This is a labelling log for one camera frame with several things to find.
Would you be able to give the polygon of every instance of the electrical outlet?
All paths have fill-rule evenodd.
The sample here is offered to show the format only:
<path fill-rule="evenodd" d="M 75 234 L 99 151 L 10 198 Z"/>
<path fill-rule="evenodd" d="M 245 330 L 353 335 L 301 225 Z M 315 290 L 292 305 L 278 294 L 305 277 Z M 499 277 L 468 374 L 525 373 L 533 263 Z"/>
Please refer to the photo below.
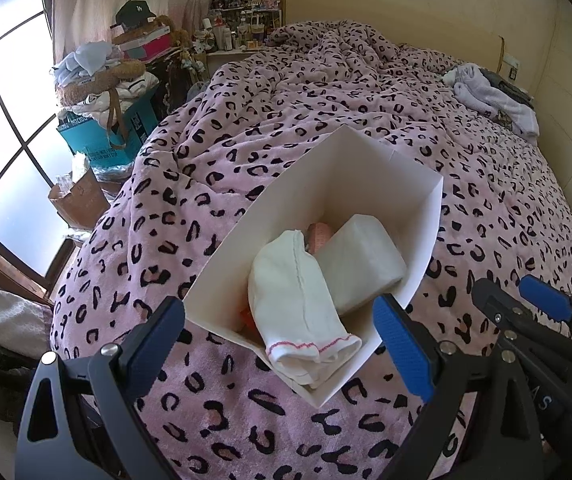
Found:
<path fill-rule="evenodd" d="M 503 62 L 509 67 L 508 79 L 515 81 L 517 79 L 517 71 L 520 69 L 520 60 L 510 54 L 504 54 Z"/>

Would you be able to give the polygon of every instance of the headboard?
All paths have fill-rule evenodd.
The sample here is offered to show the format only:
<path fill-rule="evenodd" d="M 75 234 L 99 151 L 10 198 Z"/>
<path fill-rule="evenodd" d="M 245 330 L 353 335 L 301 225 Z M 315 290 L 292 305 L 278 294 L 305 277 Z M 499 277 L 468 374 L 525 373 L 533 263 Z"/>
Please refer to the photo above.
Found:
<path fill-rule="evenodd" d="M 399 0 L 282 0 L 284 23 L 355 20 L 393 43 L 432 48 L 498 71 L 504 39 L 475 25 L 446 20 Z"/>

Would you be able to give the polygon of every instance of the comforter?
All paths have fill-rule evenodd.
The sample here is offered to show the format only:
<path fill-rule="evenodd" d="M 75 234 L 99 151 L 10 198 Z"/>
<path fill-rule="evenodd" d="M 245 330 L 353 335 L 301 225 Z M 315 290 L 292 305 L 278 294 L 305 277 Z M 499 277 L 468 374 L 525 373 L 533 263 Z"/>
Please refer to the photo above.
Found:
<path fill-rule="evenodd" d="M 517 295 L 532 273 L 572 293 L 564 195 L 537 147 L 442 84 L 457 60 L 351 22 L 289 25 L 271 41 L 223 66 L 151 134 L 57 293 L 50 341 L 61 356 L 119 342 L 165 296 L 183 297 L 271 180 L 341 124 L 444 176 L 434 253 L 407 309 L 437 339 L 492 348 L 496 331 L 470 300 L 477 278 Z M 382 347 L 316 410 L 252 352 L 188 322 L 136 409 L 183 479 L 366 479 L 396 452 L 420 400 Z M 436 473 L 465 425 L 463 410 Z"/>

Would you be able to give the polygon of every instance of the window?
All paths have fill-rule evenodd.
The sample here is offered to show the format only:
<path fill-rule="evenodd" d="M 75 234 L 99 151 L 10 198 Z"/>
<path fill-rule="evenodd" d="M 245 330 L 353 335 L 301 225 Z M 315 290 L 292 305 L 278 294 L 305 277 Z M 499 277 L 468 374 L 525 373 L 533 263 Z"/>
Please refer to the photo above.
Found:
<path fill-rule="evenodd" d="M 47 195 L 72 160 L 51 65 L 42 0 L 0 0 L 0 255 L 43 286 L 67 228 Z"/>

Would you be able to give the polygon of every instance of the pink stitching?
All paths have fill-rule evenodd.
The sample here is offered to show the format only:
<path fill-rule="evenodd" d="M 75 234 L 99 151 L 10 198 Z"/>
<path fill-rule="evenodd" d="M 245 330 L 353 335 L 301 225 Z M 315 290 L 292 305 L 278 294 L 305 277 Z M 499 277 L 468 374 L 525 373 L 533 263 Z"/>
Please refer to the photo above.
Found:
<path fill-rule="evenodd" d="M 272 352 L 272 349 L 274 349 L 276 346 L 280 346 L 280 345 L 290 345 L 290 346 L 294 346 L 295 348 L 303 348 L 305 347 L 309 347 L 309 346 L 314 346 L 315 348 L 317 348 L 317 351 L 319 353 L 322 353 L 324 350 L 327 350 L 328 348 L 330 348 L 332 345 L 334 345 L 335 343 L 337 343 L 338 341 L 348 341 L 351 337 L 355 337 L 353 334 L 349 334 L 346 337 L 338 337 L 337 339 L 331 341 L 330 343 L 328 343 L 326 346 L 324 346 L 323 348 L 319 348 L 315 343 L 301 343 L 301 344 L 295 344 L 291 341 L 278 341 L 277 343 L 273 343 L 270 348 L 268 349 L 268 352 L 266 352 L 266 356 L 269 356 Z"/>

